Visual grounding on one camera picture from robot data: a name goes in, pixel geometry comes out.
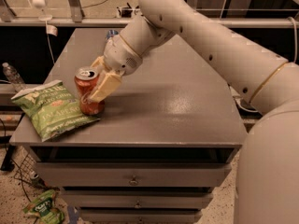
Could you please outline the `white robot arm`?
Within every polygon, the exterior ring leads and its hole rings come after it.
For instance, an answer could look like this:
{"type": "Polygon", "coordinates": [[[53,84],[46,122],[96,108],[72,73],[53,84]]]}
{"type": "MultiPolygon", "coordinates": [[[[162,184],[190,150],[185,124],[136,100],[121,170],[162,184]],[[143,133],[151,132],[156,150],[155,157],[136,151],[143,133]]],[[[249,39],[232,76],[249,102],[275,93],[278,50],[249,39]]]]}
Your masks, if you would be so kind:
{"type": "Polygon", "coordinates": [[[299,66],[196,12],[184,0],[139,0],[140,14],[110,38],[90,96],[100,102],[144,55],[184,39],[262,118],[239,156],[234,224],[299,224],[299,66]]]}

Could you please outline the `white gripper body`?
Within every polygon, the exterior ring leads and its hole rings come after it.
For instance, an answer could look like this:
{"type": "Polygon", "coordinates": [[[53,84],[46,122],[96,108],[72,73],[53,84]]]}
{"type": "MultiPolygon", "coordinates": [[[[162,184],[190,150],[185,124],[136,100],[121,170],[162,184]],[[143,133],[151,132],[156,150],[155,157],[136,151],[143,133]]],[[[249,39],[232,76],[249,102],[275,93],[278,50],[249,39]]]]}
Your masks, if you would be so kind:
{"type": "Polygon", "coordinates": [[[104,63],[111,70],[124,76],[131,75],[142,64],[140,58],[121,38],[120,35],[112,36],[104,49],[104,63]]]}

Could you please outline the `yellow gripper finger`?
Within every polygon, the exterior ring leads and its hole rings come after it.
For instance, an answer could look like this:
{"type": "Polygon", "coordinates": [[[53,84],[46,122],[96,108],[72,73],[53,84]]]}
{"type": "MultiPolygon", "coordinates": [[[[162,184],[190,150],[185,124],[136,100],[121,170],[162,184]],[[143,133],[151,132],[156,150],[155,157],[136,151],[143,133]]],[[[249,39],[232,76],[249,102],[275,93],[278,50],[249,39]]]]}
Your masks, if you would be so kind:
{"type": "Polygon", "coordinates": [[[109,71],[109,68],[106,66],[106,64],[104,62],[104,57],[103,56],[97,57],[93,61],[93,63],[91,64],[91,67],[96,69],[98,73],[108,72],[109,71]]]}
{"type": "Polygon", "coordinates": [[[103,101],[120,86],[121,82],[122,77],[120,74],[114,71],[102,72],[96,86],[89,95],[89,99],[96,103],[103,101]]]}

